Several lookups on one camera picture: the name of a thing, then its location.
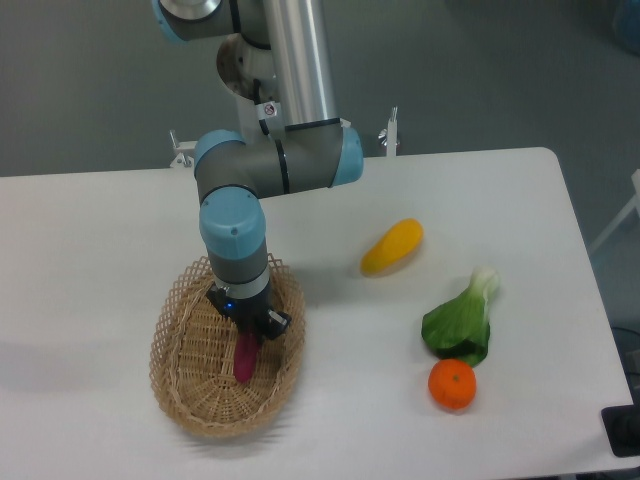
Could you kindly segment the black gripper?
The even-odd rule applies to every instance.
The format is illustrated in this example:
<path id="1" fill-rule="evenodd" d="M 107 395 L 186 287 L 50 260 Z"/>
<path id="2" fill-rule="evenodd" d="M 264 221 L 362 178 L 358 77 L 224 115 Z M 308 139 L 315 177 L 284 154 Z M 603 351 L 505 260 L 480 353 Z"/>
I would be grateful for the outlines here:
<path id="1" fill-rule="evenodd" d="M 260 346 L 261 338 L 275 340 L 283 335 L 291 324 L 291 316 L 271 308 L 271 285 L 259 294 L 245 299 L 227 295 L 227 291 L 215 283 L 206 298 L 217 312 L 230 319 L 238 329 L 237 346 Z"/>

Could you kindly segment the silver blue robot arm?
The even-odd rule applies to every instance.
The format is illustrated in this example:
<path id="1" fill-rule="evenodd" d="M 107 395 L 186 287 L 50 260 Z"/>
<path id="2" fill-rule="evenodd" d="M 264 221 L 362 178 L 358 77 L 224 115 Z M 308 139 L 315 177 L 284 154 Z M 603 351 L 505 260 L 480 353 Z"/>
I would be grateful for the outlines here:
<path id="1" fill-rule="evenodd" d="M 193 152 L 199 229 L 214 280 L 208 299 L 261 344 L 282 335 L 287 312 L 272 302 L 264 198 L 358 180 L 357 131 L 335 106 L 323 7 L 318 1 L 156 1 L 163 33 L 184 43 L 223 36 L 221 74 L 250 101 L 255 134 L 215 130 Z"/>

